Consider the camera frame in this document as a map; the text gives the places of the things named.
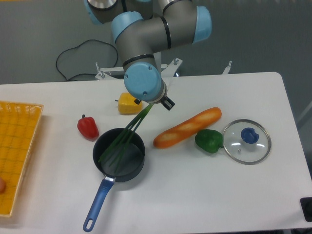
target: hanging hole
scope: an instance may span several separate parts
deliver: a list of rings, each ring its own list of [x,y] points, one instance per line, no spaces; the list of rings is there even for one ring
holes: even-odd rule
[[[87,223],[87,229],[91,228],[92,223],[93,223],[93,220],[90,219]]]

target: toy vegetable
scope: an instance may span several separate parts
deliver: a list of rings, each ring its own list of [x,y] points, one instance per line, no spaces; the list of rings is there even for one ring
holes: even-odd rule
[[[204,151],[213,154],[223,147],[223,135],[216,130],[203,129],[196,134],[195,143]]]
[[[135,103],[135,97],[129,93],[122,93],[118,100],[118,110],[121,115],[132,115],[142,110],[142,102]]]
[[[98,137],[98,127],[92,117],[82,115],[77,124],[78,130],[87,140],[95,140]]]
[[[154,139],[154,146],[158,149],[171,147],[189,138],[213,123],[217,122],[222,116],[218,107],[205,110],[189,120],[161,133]]]

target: blue handle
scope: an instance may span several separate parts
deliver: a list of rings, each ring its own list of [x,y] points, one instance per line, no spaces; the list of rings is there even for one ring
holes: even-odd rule
[[[102,182],[98,188],[97,195],[93,200],[90,211],[89,211],[87,218],[83,224],[83,230],[85,232],[92,231],[92,229],[96,223],[96,220],[98,218],[99,211],[101,210],[103,202],[106,198],[106,195],[108,194],[109,190],[114,185],[114,181],[115,181],[114,179],[109,178],[109,177],[106,177],[105,179],[102,180]]]

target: green onion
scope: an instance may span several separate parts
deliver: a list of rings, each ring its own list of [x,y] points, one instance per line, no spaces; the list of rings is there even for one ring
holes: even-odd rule
[[[115,155],[115,154],[111,154],[110,157],[107,157],[109,153],[114,148],[119,149],[120,145],[124,144],[124,147],[119,151],[118,155],[112,160],[112,162],[109,165],[109,166],[112,166],[114,163],[117,163],[115,172],[117,171],[117,168],[119,167],[119,163],[122,159],[122,156],[125,153],[126,149],[128,148],[129,143],[134,135],[134,132],[137,130],[141,122],[147,116],[152,106],[153,104],[149,104],[140,113],[137,114],[137,116],[122,130],[122,132],[116,137],[116,139],[110,144],[110,146],[102,153],[101,157],[98,160],[99,162],[104,160],[104,163],[106,163],[107,161],[109,161],[109,159],[113,155]]]

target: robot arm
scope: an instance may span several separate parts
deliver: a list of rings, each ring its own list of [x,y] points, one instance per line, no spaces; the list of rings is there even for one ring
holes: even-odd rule
[[[127,3],[125,0],[85,1],[99,21],[113,19],[112,33],[123,63],[124,83],[128,92],[138,100],[162,103],[170,110],[174,103],[167,97],[167,86],[156,68],[153,54],[208,38],[212,30],[208,10],[204,6],[195,6],[190,0],[158,0],[163,15],[144,19],[138,11],[118,14],[118,8]],[[144,4],[152,4],[151,0],[129,2],[137,2],[141,8]],[[96,6],[107,8],[99,12]],[[112,12],[107,18],[110,11],[118,15],[114,17]]]

